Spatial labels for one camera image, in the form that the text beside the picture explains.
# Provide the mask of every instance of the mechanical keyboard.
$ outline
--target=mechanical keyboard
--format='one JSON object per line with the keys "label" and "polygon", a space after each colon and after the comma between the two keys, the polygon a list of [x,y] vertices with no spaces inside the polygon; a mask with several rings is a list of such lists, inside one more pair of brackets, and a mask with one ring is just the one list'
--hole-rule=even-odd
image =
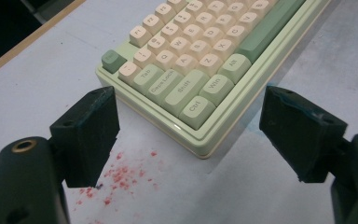
{"label": "mechanical keyboard", "polygon": [[97,65],[117,98],[208,158],[330,0],[167,0]]}

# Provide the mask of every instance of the keyboard frame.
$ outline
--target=keyboard frame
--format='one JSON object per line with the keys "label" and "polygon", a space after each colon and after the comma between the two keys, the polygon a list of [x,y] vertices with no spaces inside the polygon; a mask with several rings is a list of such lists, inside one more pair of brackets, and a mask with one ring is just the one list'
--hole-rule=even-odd
{"label": "keyboard frame", "polygon": [[[96,75],[103,86],[115,87],[119,100],[197,157],[207,159],[220,146],[258,94],[264,90],[269,80],[330,2],[331,0],[306,0],[226,99],[196,131],[118,79],[118,72],[113,75],[107,72],[103,69],[102,63],[98,64]],[[132,57],[138,49],[130,44],[128,39],[115,51],[132,61]]]}

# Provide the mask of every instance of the green keycap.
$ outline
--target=green keycap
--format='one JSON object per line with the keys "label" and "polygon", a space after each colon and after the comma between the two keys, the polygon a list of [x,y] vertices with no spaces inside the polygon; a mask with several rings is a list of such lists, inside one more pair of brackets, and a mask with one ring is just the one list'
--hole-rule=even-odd
{"label": "green keycap", "polygon": [[114,50],[108,50],[102,57],[103,68],[114,74],[127,60]]}
{"label": "green keycap", "polygon": [[232,88],[234,88],[234,83],[232,83],[232,81],[225,76],[217,74],[211,77],[201,89],[200,96],[205,97],[215,106],[219,106]]}
{"label": "green keycap", "polygon": [[194,130],[198,130],[215,109],[216,107],[207,99],[196,96],[185,106],[179,119]]}
{"label": "green keycap", "polygon": [[133,79],[132,87],[143,95],[147,94],[150,86],[164,73],[159,67],[148,64],[142,71]]}
{"label": "green keycap", "polygon": [[180,80],[182,74],[175,70],[169,69],[149,88],[146,97],[157,105],[161,105],[168,93],[175,87]]}
{"label": "green keycap", "polygon": [[228,77],[234,84],[237,84],[251,66],[251,61],[245,56],[233,54],[223,63],[218,74]]}
{"label": "green keycap", "polygon": [[278,1],[266,17],[241,42],[236,53],[246,56],[251,63],[254,63],[304,2],[305,0]]}
{"label": "green keycap", "polygon": [[192,70],[168,93],[161,107],[178,118],[183,108],[200,92],[208,80],[209,77],[205,73],[197,69]]}

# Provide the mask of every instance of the gray tabletop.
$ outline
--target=gray tabletop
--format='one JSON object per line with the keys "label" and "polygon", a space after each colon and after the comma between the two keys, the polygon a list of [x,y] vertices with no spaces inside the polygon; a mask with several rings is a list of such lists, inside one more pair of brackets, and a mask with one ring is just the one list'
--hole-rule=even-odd
{"label": "gray tabletop", "polygon": [[[0,68],[0,150],[48,127],[88,91],[101,56],[161,1],[86,1]],[[358,1],[334,0],[270,81],[358,133]],[[99,189],[66,189],[72,223],[334,223],[333,176],[299,183],[258,129],[262,98],[208,160],[118,102],[121,131]]]}

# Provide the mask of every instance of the green spacebar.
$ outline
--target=green spacebar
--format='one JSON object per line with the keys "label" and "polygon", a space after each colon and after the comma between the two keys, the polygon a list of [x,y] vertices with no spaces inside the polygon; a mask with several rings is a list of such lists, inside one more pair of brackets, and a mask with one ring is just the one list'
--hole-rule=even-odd
{"label": "green spacebar", "polygon": [[266,17],[241,42],[236,53],[246,56],[251,63],[254,63],[304,2],[305,0],[278,1]]}

